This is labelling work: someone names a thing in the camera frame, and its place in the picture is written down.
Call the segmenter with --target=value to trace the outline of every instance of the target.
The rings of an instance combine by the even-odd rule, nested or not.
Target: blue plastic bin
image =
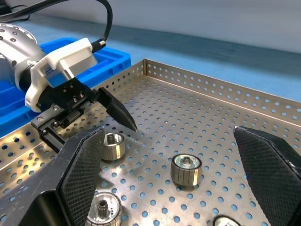
[[[58,39],[41,45],[41,48],[50,53],[60,47],[77,41],[73,38]],[[77,78],[89,87],[96,86],[111,76],[131,66],[128,53],[105,47],[94,53],[98,64],[84,71]],[[53,86],[64,82],[61,74],[50,79]],[[24,104],[25,93],[13,87],[9,82],[0,81],[0,137],[27,124],[38,115]]]

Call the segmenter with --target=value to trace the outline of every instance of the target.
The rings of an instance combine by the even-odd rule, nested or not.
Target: perforated metal tray
[[[150,60],[99,86],[125,104],[138,131],[118,125],[95,104],[59,133],[70,137],[103,125],[125,136],[126,155],[101,164],[96,190],[121,199],[122,225],[205,226],[216,214],[244,226],[270,225],[248,186],[232,130],[235,125],[264,130],[301,153],[300,103]],[[11,202],[10,190],[26,192],[26,179],[55,157],[30,124],[3,137],[0,148],[0,196],[11,196]],[[201,158],[199,186],[172,182],[170,161],[177,153]]]

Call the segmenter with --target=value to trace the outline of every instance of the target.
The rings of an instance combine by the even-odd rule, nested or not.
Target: stainless steel tray
[[[125,136],[126,155],[101,164],[96,189],[122,200],[122,225],[205,226],[216,214],[244,226],[270,225],[248,186],[232,130],[235,125],[264,130],[301,153],[300,103],[150,60],[99,86],[125,104],[138,131],[118,125],[95,104],[59,133],[70,137],[103,125]],[[2,137],[0,148],[0,196],[16,186],[26,192],[26,179],[55,157],[30,124]],[[201,158],[199,186],[172,182],[170,161],[177,153]]]

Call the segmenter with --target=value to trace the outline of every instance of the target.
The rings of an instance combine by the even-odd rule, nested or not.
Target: blue floor
[[[32,15],[19,26],[44,43],[63,37],[94,41],[104,25]],[[179,34],[113,26],[107,46],[301,102],[301,55]]]

